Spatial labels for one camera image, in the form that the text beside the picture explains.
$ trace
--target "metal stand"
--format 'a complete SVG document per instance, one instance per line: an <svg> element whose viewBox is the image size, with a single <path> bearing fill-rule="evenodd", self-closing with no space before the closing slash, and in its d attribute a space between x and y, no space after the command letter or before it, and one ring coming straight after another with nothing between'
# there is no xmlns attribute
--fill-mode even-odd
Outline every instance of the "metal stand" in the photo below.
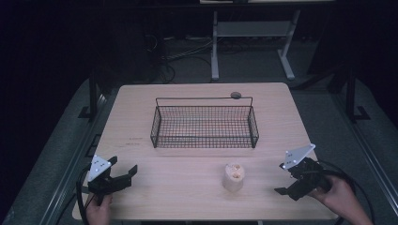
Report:
<svg viewBox="0 0 398 225"><path fill-rule="evenodd" d="M286 42L278 55L288 80L294 80L295 75L287 60L287 52L292 42L299 20L300 10L296 10L291 21L279 22L218 22L217 11L213 20L213 51L211 53L211 79L220 78L219 62L217 58L218 37L286 37Z"/></svg>

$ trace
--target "wooden table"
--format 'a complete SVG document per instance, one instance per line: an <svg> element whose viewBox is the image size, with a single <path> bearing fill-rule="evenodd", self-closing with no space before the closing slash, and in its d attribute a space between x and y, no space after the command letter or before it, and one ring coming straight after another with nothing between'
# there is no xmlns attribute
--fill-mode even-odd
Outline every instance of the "wooden table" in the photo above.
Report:
<svg viewBox="0 0 398 225"><path fill-rule="evenodd" d="M153 147L149 136L155 98L229 97L236 91L253 97L260 137L255 148ZM138 165L132 187L114 193L114 219L334 219L336 215L310 197L295 202L274 190L296 181L279 168L284 152L309 143L284 83L128 85L119 90L96 154L118 157L112 177ZM223 169L230 162L246 171L244 186L235 193L222 186ZM73 216L80 218L77 207Z"/></svg>

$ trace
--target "hand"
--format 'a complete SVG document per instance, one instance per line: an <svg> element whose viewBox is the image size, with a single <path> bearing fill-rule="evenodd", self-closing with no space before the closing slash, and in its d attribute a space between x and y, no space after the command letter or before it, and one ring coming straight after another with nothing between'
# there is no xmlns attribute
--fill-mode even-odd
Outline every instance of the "hand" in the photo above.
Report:
<svg viewBox="0 0 398 225"><path fill-rule="evenodd" d="M354 225L373 224L364 212L360 202L345 180L337 176L327 176L331 189L325 193L322 188L310 192L309 196L319 200L335 214L348 220Z"/></svg>
<svg viewBox="0 0 398 225"><path fill-rule="evenodd" d="M112 194L103 197L102 204L98 204L98 197L93 193L88 195L88 206L85 209L88 223L90 225L109 225L111 222Z"/></svg>

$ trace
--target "wire basket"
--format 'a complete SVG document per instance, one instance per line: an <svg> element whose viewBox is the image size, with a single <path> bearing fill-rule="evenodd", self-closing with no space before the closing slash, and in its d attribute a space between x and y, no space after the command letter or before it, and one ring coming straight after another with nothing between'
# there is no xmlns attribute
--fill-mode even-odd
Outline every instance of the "wire basket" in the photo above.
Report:
<svg viewBox="0 0 398 225"><path fill-rule="evenodd" d="M153 119L151 141L163 148L254 148L259 135L255 123L253 98L250 105L180 105L190 102L224 101L229 97L158 97ZM161 106L168 99L176 105Z"/></svg>

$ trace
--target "black cable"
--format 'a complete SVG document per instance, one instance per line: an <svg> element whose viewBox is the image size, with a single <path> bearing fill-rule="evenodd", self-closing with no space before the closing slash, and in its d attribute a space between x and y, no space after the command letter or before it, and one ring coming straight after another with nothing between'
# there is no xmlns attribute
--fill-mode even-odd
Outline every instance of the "black cable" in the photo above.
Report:
<svg viewBox="0 0 398 225"><path fill-rule="evenodd" d="M70 203L72 202L72 200L76 197L76 194L73 194L72 197L70 197L68 203L65 205L64 209L62 210L61 214L58 217L58 220L56 221L55 224L59 224L59 221L61 221L61 218L64 216L65 211L67 211Z"/></svg>
<svg viewBox="0 0 398 225"><path fill-rule="evenodd" d="M360 192L362 193L363 197L365 198L365 201L368 203L369 211L370 211L370 214L371 214L371 220L372 220L372 222L375 224L375 211L374 211L374 208L373 208L373 206L372 206L372 203L371 203L371 201L369 200L369 197L368 197L368 195L366 194L366 192L365 192L365 190L363 189L363 187L362 187L354 178L352 178L350 175L348 175L347 173L345 173L345 172L344 172L342 169L340 169L338 166L336 166L336 165L334 165L334 164L332 164L332 163L330 163L330 162L326 162L326 161L324 161L324 160L319 160L319 162L324 163L324 164L326 164L326 165L328 165L328 166L334 168L335 170L340 171L340 172L344 175L344 177L346 177L346 180L348 181L348 184L349 184L351 187L354 187L354 189L353 189L354 193L355 193L355 187L358 187L358 188L360 189Z"/></svg>
<svg viewBox="0 0 398 225"><path fill-rule="evenodd" d="M337 177L340 177L342 179L344 179L347 184L351 187L352 191L354 192L354 194L356 194L356 187L358 187L360 189L360 192L362 193L363 197L365 198L365 201L368 204L369 207L369 211L371 214L371 221L375 224L375 211L374 208L372 206L372 203L370 202L368 195L366 194L365 190L363 189L363 187L354 179L352 178L350 175L348 175L347 173L345 173L342 169L340 169L339 167L337 167L336 165L330 163L330 162L326 162L324 160L318 160L319 162L326 164L328 166L330 166L331 168L333 168L334 170L338 171L331 171L331 170L322 170L322 171L307 171L307 172L301 172L302 174L309 174L309 173L321 173L324 175L334 175ZM335 225L341 224L343 222L343 218L340 217Z"/></svg>
<svg viewBox="0 0 398 225"><path fill-rule="evenodd" d="M86 167L84 167L82 169L82 171L80 172L78 180L76 181L77 204L79 206L80 215L82 216L82 222L84 225L89 225L89 224L88 224L88 220L87 220L87 216L85 214L85 208L84 208L84 204L83 204L82 179L83 179L84 174L90 170L90 167L91 167L91 163L88 164Z"/></svg>
<svg viewBox="0 0 398 225"><path fill-rule="evenodd" d="M94 197L95 197L95 195L91 196L91 199L85 204L85 207L84 207L85 210L87 209L87 206L89 204L91 204L91 201L93 201Z"/></svg>

